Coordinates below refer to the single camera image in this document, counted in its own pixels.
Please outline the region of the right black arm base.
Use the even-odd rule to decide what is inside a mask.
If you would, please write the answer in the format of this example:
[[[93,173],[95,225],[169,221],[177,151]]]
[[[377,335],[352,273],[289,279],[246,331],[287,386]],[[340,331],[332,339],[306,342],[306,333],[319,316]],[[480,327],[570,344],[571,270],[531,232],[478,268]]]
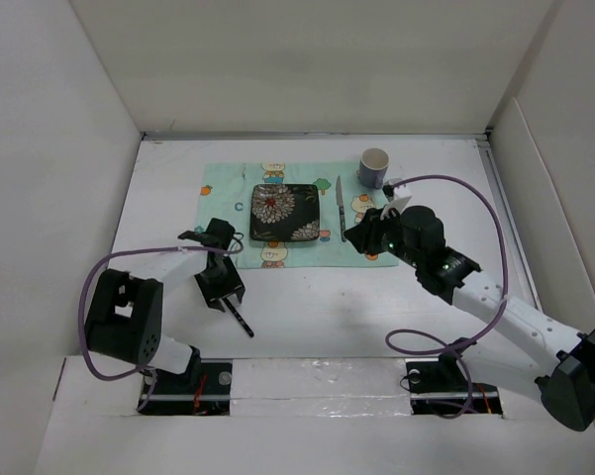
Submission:
[[[437,359],[408,359],[407,373],[399,386],[410,396],[413,416],[432,415],[453,419],[456,415],[503,415],[495,386],[473,382],[468,386],[455,364]]]

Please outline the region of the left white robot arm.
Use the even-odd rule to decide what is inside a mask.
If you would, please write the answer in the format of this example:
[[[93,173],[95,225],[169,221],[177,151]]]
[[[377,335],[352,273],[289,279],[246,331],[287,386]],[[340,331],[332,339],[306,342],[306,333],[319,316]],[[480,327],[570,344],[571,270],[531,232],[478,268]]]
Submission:
[[[248,336],[254,332],[237,310],[246,288],[232,256],[244,245],[228,222],[212,219],[201,233],[179,238],[189,245],[114,252],[100,259],[83,284],[78,336],[90,372],[115,381],[138,372],[166,380],[179,392],[200,383],[200,351],[162,333],[165,293],[188,281],[208,308],[231,313]]]

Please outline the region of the steel knife patterned handle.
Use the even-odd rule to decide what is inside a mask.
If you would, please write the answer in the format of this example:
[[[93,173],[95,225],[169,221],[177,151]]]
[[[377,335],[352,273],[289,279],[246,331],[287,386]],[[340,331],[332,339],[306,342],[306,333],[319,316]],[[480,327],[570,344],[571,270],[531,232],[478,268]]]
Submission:
[[[340,219],[340,236],[342,242],[346,242],[346,212],[345,212],[345,204],[343,198],[343,186],[342,186],[342,178],[338,175],[336,180],[336,202],[339,211],[339,219]]]

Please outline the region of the purple mug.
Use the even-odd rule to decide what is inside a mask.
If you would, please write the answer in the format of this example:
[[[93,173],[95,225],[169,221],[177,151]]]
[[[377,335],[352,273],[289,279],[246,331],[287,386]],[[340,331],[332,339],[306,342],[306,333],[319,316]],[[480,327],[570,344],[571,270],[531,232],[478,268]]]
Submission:
[[[383,186],[390,158],[381,148],[366,149],[360,158],[358,180],[366,188],[379,189]]]

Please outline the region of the green cartoon print cloth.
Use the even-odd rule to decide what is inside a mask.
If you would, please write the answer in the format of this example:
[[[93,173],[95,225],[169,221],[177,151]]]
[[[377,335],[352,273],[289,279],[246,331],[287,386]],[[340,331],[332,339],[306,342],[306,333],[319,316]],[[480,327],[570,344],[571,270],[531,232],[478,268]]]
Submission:
[[[338,175],[342,178],[347,229],[358,224],[367,210],[385,204],[381,192],[359,183],[357,166],[349,161],[209,164],[201,180],[195,230],[202,232],[212,218],[219,218],[242,233],[245,249],[235,258],[240,269],[396,265],[396,259],[388,254],[360,254],[349,242],[342,242],[336,202]],[[316,240],[284,243],[249,237],[252,189],[264,183],[313,184],[318,188],[321,227]]]

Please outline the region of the steel fork black handle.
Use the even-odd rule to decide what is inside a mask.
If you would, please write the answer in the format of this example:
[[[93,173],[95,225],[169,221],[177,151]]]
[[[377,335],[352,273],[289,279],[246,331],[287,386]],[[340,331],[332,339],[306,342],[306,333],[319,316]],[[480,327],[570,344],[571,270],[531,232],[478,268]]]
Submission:
[[[239,323],[239,325],[242,327],[242,329],[245,331],[245,333],[250,338],[254,338],[254,331],[248,325],[248,323],[245,321],[245,319],[241,316],[241,314],[239,313],[237,308],[228,299],[224,300],[224,304],[229,309],[229,312],[234,316],[234,318]]]

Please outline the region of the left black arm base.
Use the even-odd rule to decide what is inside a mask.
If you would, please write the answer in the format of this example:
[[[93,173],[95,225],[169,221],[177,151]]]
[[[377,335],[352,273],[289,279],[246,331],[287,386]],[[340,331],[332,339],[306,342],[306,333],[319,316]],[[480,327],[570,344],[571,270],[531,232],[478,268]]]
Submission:
[[[231,411],[233,361],[209,359],[200,363],[189,381],[182,374],[156,371],[155,385],[144,381],[138,400],[143,416],[228,416]]]

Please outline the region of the black floral square plate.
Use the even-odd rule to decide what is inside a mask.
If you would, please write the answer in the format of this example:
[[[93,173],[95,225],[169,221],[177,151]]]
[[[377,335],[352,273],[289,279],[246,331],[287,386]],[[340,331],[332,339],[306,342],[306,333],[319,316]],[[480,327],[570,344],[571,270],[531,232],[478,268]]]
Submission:
[[[257,184],[250,202],[249,237],[255,241],[309,242],[321,227],[319,190],[313,184]]]

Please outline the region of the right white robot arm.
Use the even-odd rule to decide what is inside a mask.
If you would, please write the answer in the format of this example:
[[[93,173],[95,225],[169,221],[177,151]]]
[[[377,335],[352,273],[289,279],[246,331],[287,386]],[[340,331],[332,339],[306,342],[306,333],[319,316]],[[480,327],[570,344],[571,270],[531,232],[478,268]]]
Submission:
[[[442,221],[424,206],[382,217],[370,209],[345,231],[361,254],[389,252],[415,269],[421,286],[447,304],[478,318],[525,352],[498,365],[494,386],[513,387],[542,403],[566,428],[586,430],[595,421],[595,330],[584,333],[503,294],[478,263],[447,246]]]

